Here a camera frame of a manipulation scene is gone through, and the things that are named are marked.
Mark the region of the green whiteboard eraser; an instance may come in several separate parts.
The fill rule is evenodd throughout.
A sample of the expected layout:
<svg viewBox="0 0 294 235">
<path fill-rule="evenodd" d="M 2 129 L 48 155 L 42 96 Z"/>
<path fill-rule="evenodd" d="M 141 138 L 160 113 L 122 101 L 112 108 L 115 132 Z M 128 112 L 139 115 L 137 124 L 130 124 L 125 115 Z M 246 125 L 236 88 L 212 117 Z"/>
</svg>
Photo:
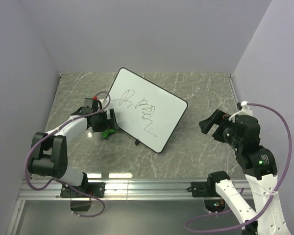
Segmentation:
<svg viewBox="0 0 294 235">
<path fill-rule="evenodd" d="M 111 135 L 115 134 L 116 130 L 115 129 L 109 129 L 109 130 L 106 130 L 104 131 L 101 136 L 104 138 L 104 139 L 108 139 Z"/>
</svg>

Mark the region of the white whiteboard black frame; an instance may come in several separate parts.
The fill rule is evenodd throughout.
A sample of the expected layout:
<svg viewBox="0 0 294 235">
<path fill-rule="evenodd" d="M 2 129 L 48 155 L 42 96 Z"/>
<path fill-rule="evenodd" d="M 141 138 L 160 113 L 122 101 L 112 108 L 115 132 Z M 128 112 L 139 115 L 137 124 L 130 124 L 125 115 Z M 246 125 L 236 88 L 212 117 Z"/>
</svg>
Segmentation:
<svg viewBox="0 0 294 235">
<path fill-rule="evenodd" d="M 120 68 L 109 90 L 120 129 L 152 151 L 161 153 L 185 114 L 188 103 L 182 98 Z"/>
</svg>

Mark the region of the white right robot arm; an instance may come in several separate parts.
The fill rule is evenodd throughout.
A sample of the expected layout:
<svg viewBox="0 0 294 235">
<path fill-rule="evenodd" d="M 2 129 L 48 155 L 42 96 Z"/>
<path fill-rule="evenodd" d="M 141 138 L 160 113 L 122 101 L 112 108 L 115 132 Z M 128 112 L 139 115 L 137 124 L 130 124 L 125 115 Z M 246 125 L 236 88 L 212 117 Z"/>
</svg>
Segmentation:
<svg viewBox="0 0 294 235">
<path fill-rule="evenodd" d="M 260 144 L 261 127 L 250 107 L 234 115 L 219 109 L 199 122 L 202 133 L 207 134 L 213 125 L 214 140 L 228 144 L 248 181 L 255 208 L 243 199 L 233 182 L 224 172 L 214 172 L 207 178 L 210 195 L 219 195 L 239 222 L 244 235 L 289 235 L 278 195 L 277 166 L 272 152 Z"/>
</svg>

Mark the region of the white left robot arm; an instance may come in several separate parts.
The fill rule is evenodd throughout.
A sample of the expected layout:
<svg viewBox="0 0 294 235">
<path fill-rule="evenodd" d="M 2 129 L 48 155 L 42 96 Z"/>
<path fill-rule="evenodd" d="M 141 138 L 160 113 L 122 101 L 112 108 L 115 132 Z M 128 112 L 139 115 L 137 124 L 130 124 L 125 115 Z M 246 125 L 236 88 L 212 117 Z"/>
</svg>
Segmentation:
<svg viewBox="0 0 294 235">
<path fill-rule="evenodd" d="M 93 190 L 85 172 L 74 169 L 68 163 L 68 144 L 80 133 L 91 129 L 104 138 L 118 129 L 114 109 L 106 110 L 97 98 L 86 98 L 84 105 L 73 112 L 68 120 L 46 132 L 37 132 L 32 139 L 24 173 L 50 176 L 53 180 L 72 188 L 78 197 L 91 194 Z"/>
</svg>

